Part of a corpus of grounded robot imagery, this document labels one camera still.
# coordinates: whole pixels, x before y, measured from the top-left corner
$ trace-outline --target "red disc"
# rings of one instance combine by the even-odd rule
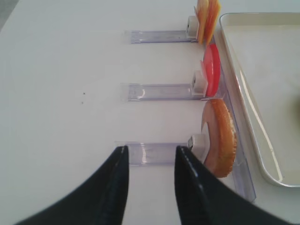
[[[221,74],[221,63],[216,44],[211,44],[206,48],[203,63],[208,81],[206,96],[213,97],[218,90]]]

